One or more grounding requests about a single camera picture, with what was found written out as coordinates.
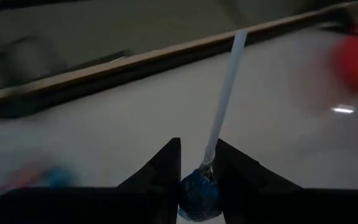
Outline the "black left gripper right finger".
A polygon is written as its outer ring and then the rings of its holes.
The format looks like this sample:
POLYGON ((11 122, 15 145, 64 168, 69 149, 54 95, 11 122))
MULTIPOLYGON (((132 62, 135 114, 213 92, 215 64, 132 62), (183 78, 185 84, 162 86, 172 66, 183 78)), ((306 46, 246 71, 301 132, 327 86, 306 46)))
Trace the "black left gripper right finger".
POLYGON ((259 161, 219 139, 213 171, 226 224, 288 224, 281 198, 303 188, 272 172, 259 161))

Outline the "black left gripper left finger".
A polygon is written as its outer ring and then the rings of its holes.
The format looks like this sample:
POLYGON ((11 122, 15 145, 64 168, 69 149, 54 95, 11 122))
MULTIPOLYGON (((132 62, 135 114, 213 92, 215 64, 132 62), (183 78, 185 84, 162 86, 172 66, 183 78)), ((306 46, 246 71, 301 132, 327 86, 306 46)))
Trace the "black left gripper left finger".
POLYGON ((177 224, 181 139, 172 138, 135 174, 120 183, 132 194, 126 211, 133 224, 177 224))

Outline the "blue lollipop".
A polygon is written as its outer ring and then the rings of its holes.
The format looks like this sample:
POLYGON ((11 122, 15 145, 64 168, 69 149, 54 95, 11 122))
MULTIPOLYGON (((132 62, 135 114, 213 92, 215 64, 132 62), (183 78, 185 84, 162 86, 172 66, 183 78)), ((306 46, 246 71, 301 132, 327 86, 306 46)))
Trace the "blue lollipop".
POLYGON ((246 30, 236 32, 203 160, 199 168, 180 182, 178 214, 191 222, 204 222, 222 213, 219 205, 219 187, 213 174, 213 162, 246 39, 246 30))
POLYGON ((43 177, 49 187, 69 187, 75 183, 75 176, 64 167, 53 167, 43 177))

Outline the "light wooden table border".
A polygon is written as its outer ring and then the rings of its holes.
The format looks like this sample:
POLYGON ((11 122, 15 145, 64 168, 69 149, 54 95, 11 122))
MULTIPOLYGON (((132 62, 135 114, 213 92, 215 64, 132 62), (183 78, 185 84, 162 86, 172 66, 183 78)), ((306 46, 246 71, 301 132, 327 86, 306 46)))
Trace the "light wooden table border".
MULTIPOLYGON (((358 20, 358 1, 334 4, 276 21, 248 27, 246 45, 275 38, 294 30, 325 22, 351 26, 358 20)), ((140 80, 159 72, 223 54, 231 48, 233 31, 153 50, 128 58, 100 63, 25 85, 0 90, 0 110, 14 101, 35 103, 41 110, 67 101, 140 80)))

